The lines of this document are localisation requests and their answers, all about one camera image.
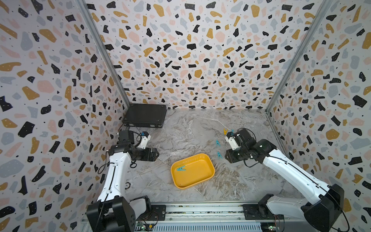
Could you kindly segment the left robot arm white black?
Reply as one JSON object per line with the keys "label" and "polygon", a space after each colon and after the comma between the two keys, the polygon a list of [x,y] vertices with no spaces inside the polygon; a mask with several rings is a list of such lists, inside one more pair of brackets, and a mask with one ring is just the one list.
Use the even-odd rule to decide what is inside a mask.
{"label": "left robot arm white black", "polygon": [[136,221],[152,213],[148,196],[132,200],[126,197],[126,174],[137,161],[155,162],[159,152],[147,147],[151,136],[146,131],[122,130],[118,135],[118,142],[108,150],[104,164],[108,173],[102,191],[86,212],[94,232],[133,232]]}

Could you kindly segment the yellow plastic storage box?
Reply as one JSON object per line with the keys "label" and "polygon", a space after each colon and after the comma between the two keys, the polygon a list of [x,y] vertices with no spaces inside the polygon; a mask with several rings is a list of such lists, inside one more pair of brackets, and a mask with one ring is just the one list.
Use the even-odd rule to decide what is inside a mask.
{"label": "yellow plastic storage box", "polygon": [[[176,169],[185,166],[186,171]],[[215,168],[210,157],[200,153],[175,162],[171,166],[174,185],[179,189],[187,189],[210,180],[215,174]]]}

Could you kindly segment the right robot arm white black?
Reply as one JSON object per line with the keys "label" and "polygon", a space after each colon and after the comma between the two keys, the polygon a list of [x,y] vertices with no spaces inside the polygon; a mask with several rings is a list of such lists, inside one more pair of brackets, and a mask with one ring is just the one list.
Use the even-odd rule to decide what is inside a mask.
{"label": "right robot arm white black", "polygon": [[266,194],[258,202],[257,213],[262,219],[283,215],[306,220],[320,232],[328,232],[340,215],[344,214],[345,191],[337,184],[332,186],[305,172],[266,139],[256,140],[247,128],[228,132],[226,142],[231,146],[225,159],[229,163],[253,159],[271,168],[303,196],[302,199],[282,198]]}

